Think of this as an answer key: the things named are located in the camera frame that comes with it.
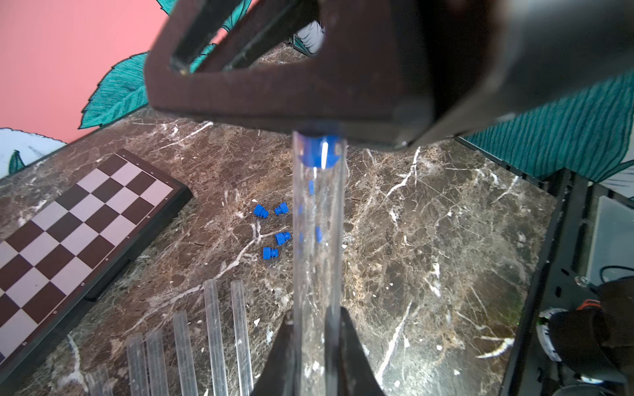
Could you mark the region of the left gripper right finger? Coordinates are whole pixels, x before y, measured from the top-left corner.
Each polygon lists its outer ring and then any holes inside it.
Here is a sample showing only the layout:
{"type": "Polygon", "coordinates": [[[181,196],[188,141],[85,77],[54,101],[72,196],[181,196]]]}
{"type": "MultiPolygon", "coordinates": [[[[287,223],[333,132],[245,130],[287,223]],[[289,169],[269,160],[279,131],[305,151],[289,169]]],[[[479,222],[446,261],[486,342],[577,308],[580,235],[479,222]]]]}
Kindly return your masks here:
{"type": "Polygon", "coordinates": [[[326,395],[385,395],[344,307],[326,314],[325,380],[326,395]]]}

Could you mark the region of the blue stopper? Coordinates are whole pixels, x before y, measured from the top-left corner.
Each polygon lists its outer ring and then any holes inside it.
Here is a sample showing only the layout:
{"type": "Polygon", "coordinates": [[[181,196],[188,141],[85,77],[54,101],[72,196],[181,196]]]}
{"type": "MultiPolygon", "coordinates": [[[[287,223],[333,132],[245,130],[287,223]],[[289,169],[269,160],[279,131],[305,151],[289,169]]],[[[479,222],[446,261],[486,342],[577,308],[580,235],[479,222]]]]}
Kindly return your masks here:
{"type": "Polygon", "coordinates": [[[285,215],[285,214],[288,214],[288,213],[289,213],[289,207],[288,207],[287,203],[286,203],[286,202],[282,202],[281,204],[279,204],[278,206],[276,206],[276,207],[274,208],[274,213],[275,213],[277,216],[280,216],[280,215],[283,215],[283,214],[284,214],[284,215],[285,215]]]}
{"type": "Polygon", "coordinates": [[[254,208],[254,215],[260,219],[267,219],[269,212],[262,205],[257,205],[254,208]]]}
{"type": "Polygon", "coordinates": [[[292,239],[292,235],[289,232],[280,232],[275,234],[276,243],[278,246],[282,246],[292,239]]]}
{"type": "Polygon", "coordinates": [[[298,135],[299,159],[308,168],[333,168],[343,155],[344,140],[337,136],[298,135]]]}
{"type": "Polygon", "coordinates": [[[262,250],[262,259],[271,260],[279,257],[279,250],[272,247],[264,247],[262,250]]]}

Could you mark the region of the test tube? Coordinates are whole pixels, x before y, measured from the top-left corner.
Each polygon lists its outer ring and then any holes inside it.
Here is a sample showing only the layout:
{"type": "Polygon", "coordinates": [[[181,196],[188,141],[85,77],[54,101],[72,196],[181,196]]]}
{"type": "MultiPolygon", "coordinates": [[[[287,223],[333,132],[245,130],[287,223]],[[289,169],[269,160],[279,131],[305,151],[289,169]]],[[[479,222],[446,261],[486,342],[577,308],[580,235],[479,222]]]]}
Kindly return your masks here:
{"type": "Polygon", "coordinates": [[[168,378],[163,349],[163,332],[160,328],[146,334],[150,394],[168,396],[168,378]]]}
{"type": "Polygon", "coordinates": [[[234,280],[231,282],[230,287],[239,376],[239,394],[250,396],[254,388],[254,379],[249,347],[249,324],[244,299],[244,283],[242,280],[234,280]]]}
{"type": "Polygon", "coordinates": [[[191,334],[186,311],[173,315],[173,331],[182,396],[198,396],[191,334]]]}
{"type": "Polygon", "coordinates": [[[293,318],[297,395],[326,395],[325,323],[341,305],[347,142],[329,169],[305,167],[293,143],[293,318]]]}
{"type": "Polygon", "coordinates": [[[226,361],[222,340],[222,319],[216,281],[206,280],[203,284],[211,363],[211,381],[214,396],[229,394],[226,379],[226,361]]]}
{"type": "Polygon", "coordinates": [[[125,347],[130,376],[130,394],[150,396],[143,335],[141,333],[131,335],[127,338],[125,347]]]}
{"type": "Polygon", "coordinates": [[[113,396],[112,384],[105,364],[100,364],[97,369],[89,372],[87,378],[91,396],[113,396]]]}

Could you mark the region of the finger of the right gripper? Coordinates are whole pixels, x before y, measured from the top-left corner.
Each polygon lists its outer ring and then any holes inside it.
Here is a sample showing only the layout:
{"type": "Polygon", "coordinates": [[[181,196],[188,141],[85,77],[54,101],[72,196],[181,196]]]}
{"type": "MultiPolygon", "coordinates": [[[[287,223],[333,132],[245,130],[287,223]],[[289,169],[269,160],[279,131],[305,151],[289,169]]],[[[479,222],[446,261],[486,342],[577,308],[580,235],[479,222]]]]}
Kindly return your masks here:
{"type": "Polygon", "coordinates": [[[161,112],[401,149],[467,135],[633,66],[630,1],[176,3],[145,63],[161,112]]]}

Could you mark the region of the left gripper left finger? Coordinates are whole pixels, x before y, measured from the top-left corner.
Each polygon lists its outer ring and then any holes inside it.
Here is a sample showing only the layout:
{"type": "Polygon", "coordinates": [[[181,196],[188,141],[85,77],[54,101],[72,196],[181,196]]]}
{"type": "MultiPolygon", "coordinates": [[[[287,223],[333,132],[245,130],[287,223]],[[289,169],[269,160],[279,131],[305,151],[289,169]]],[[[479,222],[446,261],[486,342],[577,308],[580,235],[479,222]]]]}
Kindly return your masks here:
{"type": "Polygon", "coordinates": [[[281,325],[272,345],[263,372],[251,396],[294,395],[296,380],[296,343],[293,312],[282,316],[281,325]]]}

